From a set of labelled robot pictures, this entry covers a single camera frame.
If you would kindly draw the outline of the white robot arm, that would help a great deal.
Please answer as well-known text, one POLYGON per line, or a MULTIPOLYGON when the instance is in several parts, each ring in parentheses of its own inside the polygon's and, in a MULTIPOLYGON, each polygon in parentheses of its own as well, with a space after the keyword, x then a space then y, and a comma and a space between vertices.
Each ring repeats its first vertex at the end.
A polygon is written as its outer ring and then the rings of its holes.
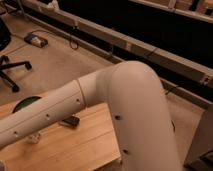
POLYGON ((56 89, 0 120, 0 149, 87 107, 109 108, 125 171, 182 171, 171 115, 156 72, 121 62, 56 89))

